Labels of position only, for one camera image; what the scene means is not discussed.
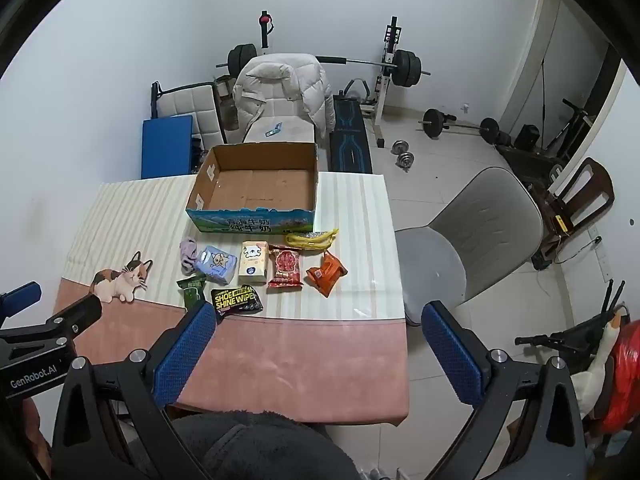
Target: green package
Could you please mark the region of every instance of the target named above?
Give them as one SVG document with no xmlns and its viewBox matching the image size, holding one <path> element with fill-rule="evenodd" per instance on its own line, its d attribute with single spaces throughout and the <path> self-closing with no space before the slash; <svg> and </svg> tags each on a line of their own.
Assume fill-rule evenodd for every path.
<svg viewBox="0 0 640 480">
<path fill-rule="evenodd" d="M 189 310 L 199 301 L 204 300 L 204 284 L 207 277 L 204 274 L 196 274 L 190 278 L 176 282 L 184 291 L 184 307 Z"/>
</svg>

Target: black speaker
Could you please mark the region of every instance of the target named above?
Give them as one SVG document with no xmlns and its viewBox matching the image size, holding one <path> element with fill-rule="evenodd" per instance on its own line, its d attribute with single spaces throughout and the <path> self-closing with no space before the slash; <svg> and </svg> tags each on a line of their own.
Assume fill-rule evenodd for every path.
<svg viewBox="0 0 640 480">
<path fill-rule="evenodd" d="M 539 138 L 540 131 L 534 124 L 523 124 L 520 133 L 513 143 L 513 147 L 517 150 L 530 152 L 531 150 L 533 150 Z"/>
</svg>

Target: white goose plush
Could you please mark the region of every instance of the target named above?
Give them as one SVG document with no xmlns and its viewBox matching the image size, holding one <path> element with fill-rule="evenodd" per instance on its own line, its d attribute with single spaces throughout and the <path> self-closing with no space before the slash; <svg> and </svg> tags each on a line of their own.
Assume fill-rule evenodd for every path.
<svg viewBox="0 0 640 480">
<path fill-rule="evenodd" d="M 588 413 L 591 413 L 598 401 L 598 397 L 602 393 L 605 377 L 604 365 L 618 340 L 621 317 L 622 309 L 618 309 L 613 319 L 605 325 L 596 357 L 588 370 L 571 376 L 575 396 L 578 399 L 580 418 L 584 418 Z"/>
</svg>

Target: power outlet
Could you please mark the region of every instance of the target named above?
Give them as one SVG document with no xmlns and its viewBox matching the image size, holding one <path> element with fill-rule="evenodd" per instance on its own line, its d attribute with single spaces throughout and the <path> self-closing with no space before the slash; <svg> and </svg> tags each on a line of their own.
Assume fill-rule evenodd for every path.
<svg viewBox="0 0 640 480">
<path fill-rule="evenodd" d="M 592 225 L 589 227 L 588 233 L 591 240 L 595 240 L 598 237 L 598 228 L 595 225 Z M 611 266 L 607 259 L 607 253 L 604 250 L 604 240 L 596 245 L 596 257 L 598 259 L 598 264 L 600 265 L 600 271 L 602 272 L 602 279 L 605 282 L 608 282 L 612 278 L 612 275 Z"/>
</svg>

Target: pink tablecloth section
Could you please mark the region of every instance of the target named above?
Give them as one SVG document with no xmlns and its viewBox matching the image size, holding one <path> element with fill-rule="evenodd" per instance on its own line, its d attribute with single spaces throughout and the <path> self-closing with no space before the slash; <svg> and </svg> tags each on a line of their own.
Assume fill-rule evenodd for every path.
<svg viewBox="0 0 640 480">
<path fill-rule="evenodd" d="M 62 279 L 56 312 L 88 287 Z M 182 317 L 148 301 L 103 304 L 102 319 L 76 338 L 94 364 L 148 349 Z M 231 316 L 179 402 L 197 410 L 264 410 L 300 422 L 399 424 L 409 413 L 404 319 L 314 321 Z"/>
</svg>

